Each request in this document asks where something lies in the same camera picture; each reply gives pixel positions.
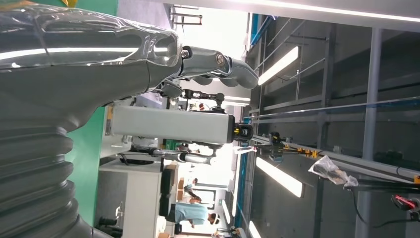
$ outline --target cable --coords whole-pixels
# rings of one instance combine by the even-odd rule
[[[349,190],[350,190],[350,192],[351,192],[351,193],[352,193],[352,195],[353,195],[353,204],[354,204],[354,208],[355,208],[355,210],[356,210],[356,214],[357,214],[357,216],[359,217],[359,219],[360,219],[363,223],[365,223],[367,226],[370,226],[370,227],[372,227],[372,228],[381,228],[381,227],[384,227],[384,226],[389,225],[389,224],[396,224],[396,223],[408,223],[408,222],[417,222],[417,220],[412,220],[412,219],[400,219],[400,220],[391,220],[391,221],[387,221],[387,222],[384,222],[384,223],[379,224],[379,225],[371,225],[370,223],[366,222],[366,221],[363,219],[363,217],[360,215],[360,212],[359,212],[359,210],[357,209],[356,195],[355,195],[355,193],[354,193],[354,191],[353,191],[352,189],[349,189]]]

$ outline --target yellow bracket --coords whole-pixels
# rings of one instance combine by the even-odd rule
[[[414,176],[414,183],[415,184],[420,184],[420,176],[419,175]]]
[[[317,158],[318,157],[318,151],[317,150],[313,150],[312,151],[312,157],[313,158]]]
[[[76,7],[77,0],[61,0],[67,7]]]

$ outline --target fluorescent light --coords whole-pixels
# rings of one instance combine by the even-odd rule
[[[227,209],[226,202],[224,200],[222,200],[222,207],[223,207],[224,214],[226,217],[226,223],[230,224],[230,214],[229,214],[229,210]]]
[[[224,96],[225,99],[230,100],[237,100],[237,101],[250,101],[250,98],[241,98],[241,97],[232,97],[232,96]]]
[[[299,57],[299,47],[293,48],[285,56],[283,56],[277,63],[275,63],[271,68],[264,72],[258,79],[258,85],[262,85],[271,79],[273,76],[282,71],[285,67],[291,64]]]
[[[136,52],[139,48],[48,48],[49,53],[61,53],[61,52]],[[0,60],[46,54],[45,49],[33,49],[23,51],[11,51],[0,53]]]
[[[260,233],[257,231],[257,228],[252,221],[250,221],[250,233],[253,238],[261,238]]]
[[[281,171],[280,169],[274,167],[267,161],[257,157],[256,165],[262,171],[264,171],[267,175],[272,177],[276,182],[281,184],[291,193],[293,193],[297,197],[302,197],[302,188],[303,184],[295,179],[294,177],[286,174],[285,172]]]
[[[234,1],[240,2],[240,3],[255,4],[254,0],[234,0]],[[337,14],[343,14],[343,15],[366,16],[366,17],[372,17],[372,18],[382,18],[382,19],[399,20],[399,21],[420,22],[420,18],[415,18],[415,17],[386,15],[386,14],[378,14],[378,13],[363,12],[363,11],[351,11],[351,10],[311,6],[311,5],[304,5],[304,4],[297,4],[297,3],[280,2],[280,1],[274,1],[274,0],[259,0],[258,5],[284,7],[284,8],[291,8],[291,9],[309,10],[309,11],[329,12],[329,13],[337,13]]]
[[[252,16],[253,14],[249,13],[249,22],[248,22],[248,34],[247,34],[247,51],[251,49],[251,33],[252,33]]]
[[[237,156],[236,160],[236,173],[235,173],[235,187],[233,188],[233,206],[232,216],[236,216],[236,203],[238,202],[238,186],[239,186],[239,170],[241,169],[241,155]]]

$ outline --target protective cover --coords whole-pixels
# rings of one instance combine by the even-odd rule
[[[67,133],[176,75],[179,50],[176,34],[157,27],[0,0],[1,238],[109,237],[79,216]]]
[[[0,33],[0,69],[180,61],[173,31],[76,8],[0,0]]]
[[[348,176],[346,172],[340,170],[327,155],[316,161],[308,171],[329,179],[336,185],[344,184],[345,187],[359,185],[355,177]]]

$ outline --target green wall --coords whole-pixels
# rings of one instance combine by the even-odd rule
[[[66,6],[61,0],[32,0],[33,2]],[[97,11],[116,16],[118,9],[118,0],[78,0],[77,8],[86,9],[90,11]]]

